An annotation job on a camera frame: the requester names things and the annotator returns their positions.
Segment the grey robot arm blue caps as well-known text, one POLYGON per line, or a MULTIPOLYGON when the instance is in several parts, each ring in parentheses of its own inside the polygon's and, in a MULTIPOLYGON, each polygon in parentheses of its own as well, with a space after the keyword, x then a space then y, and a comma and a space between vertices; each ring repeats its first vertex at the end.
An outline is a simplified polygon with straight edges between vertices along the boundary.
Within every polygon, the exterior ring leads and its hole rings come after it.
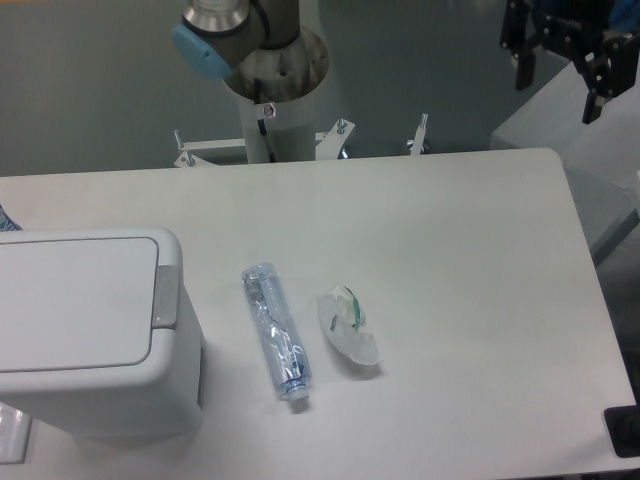
MULTIPOLYGON (((254 104, 297 100, 325 78, 328 56, 312 47, 297 1, 189 1, 171 32, 181 57, 254 104)), ((508 1, 499 38, 515 65, 515 88, 532 85, 537 54, 571 62, 587 90, 582 121, 636 83, 636 1, 508 1)))

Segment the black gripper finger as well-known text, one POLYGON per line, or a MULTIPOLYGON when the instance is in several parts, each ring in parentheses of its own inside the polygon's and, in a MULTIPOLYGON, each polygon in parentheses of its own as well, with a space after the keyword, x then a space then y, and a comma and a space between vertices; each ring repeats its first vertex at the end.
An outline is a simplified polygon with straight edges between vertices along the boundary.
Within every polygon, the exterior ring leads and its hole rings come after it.
POLYGON ((639 61, 639 32, 615 34, 591 51, 578 51, 574 59, 577 72, 587 86, 582 122, 591 124, 604 106, 636 83, 639 61))
POLYGON ((539 45, 540 37, 537 33, 527 36, 527 25, 534 6, 534 1, 510 0, 505 3, 499 44, 510 51, 515 63, 517 90, 530 87, 534 80, 534 49, 539 45))

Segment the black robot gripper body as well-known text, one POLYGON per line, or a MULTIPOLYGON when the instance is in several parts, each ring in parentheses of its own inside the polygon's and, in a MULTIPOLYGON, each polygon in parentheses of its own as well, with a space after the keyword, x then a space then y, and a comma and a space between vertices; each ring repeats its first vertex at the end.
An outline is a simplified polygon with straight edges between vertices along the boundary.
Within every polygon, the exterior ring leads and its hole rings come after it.
POLYGON ((544 48, 566 59, 605 53, 607 1, 531 1, 531 50, 544 48))

